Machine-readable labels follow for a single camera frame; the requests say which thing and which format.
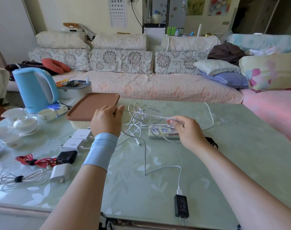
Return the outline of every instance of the left hand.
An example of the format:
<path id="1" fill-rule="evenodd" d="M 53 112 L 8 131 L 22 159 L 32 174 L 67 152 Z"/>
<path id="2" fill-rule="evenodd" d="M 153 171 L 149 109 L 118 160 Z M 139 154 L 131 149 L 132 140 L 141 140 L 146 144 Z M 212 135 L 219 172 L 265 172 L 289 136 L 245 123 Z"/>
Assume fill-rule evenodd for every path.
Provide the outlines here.
<path id="1" fill-rule="evenodd" d="M 100 133 L 110 133 L 116 137 L 120 136 L 122 127 L 122 115 L 125 106 L 103 106 L 94 113 L 90 127 L 93 136 Z"/>

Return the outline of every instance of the pink pillow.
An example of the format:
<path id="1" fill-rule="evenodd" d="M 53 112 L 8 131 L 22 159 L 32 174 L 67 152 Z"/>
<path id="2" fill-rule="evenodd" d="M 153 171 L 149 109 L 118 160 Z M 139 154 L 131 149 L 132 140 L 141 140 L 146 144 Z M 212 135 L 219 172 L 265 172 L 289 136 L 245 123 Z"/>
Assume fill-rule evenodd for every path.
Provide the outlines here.
<path id="1" fill-rule="evenodd" d="M 43 58 L 41 60 L 41 63 L 47 68 L 52 70 L 53 72 L 56 73 L 68 73 L 71 71 L 70 67 L 65 65 L 64 63 L 53 60 L 51 58 Z"/>

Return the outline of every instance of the white power adapter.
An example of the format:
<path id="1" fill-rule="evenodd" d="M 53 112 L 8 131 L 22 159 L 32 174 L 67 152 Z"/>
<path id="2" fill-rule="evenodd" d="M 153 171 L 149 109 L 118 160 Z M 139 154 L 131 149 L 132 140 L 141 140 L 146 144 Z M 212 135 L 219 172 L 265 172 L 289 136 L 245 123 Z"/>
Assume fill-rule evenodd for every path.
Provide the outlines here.
<path id="1" fill-rule="evenodd" d="M 69 139 L 64 145 L 63 149 L 65 151 L 75 150 L 78 153 L 83 149 L 85 142 L 82 139 Z"/>
<path id="2" fill-rule="evenodd" d="M 94 140 L 94 137 L 90 129 L 77 129 L 75 133 L 71 136 L 73 139 L 82 139 L 84 142 L 89 142 Z"/>
<path id="3" fill-rule="evenodd" d="M 72 165 L 70 163 L 60 164 L 53 167 L 50 181 L 65 182 L 70 178 Z"/>

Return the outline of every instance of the power strip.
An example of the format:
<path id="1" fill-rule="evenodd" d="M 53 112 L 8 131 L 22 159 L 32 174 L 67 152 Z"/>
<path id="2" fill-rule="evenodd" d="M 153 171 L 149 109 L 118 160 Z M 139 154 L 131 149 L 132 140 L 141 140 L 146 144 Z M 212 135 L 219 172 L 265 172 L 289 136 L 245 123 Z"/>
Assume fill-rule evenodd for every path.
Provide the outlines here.
<path id="1" fill-rule="evenodd" d="M 168 127 L 173 127 L 171 124 L 151 124 L 148 126 L 147 135 L 149 138 L 167 138 L 167 139 L 179 139 L 178 133 L 172 134 L 172 132 L 176 132 L 176 130 L 170 129 Z"/>

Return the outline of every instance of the hand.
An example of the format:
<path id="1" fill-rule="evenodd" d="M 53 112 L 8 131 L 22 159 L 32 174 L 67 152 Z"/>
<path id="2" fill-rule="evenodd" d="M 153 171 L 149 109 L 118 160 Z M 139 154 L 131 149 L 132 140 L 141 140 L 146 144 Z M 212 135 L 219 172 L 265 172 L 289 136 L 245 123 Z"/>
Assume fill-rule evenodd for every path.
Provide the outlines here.
<path id="1" fill-rule="evenodd" d="M 210 145 L 203 135 L 200 125 L 195 119 L 186 116 L 174 116 L 173 118 L 180 121 L 182 125 L 179 122 L 170 119 L 167 120 L 167 123 L 172 124 L 175 127 L 175 130 L 178 132 L 179 138 L 185 148 L 190 151 L 195 151 L 198 146 Z"/>
<path id="2" fill-rule="evenodd" d="M 91 131 L 93 136 L 100 133 L 111 133 L 116 137 L 120 136 L 122 127 L 122 115 L 124 106 L 103 106 L 97 109 L 91 121 Z"/>

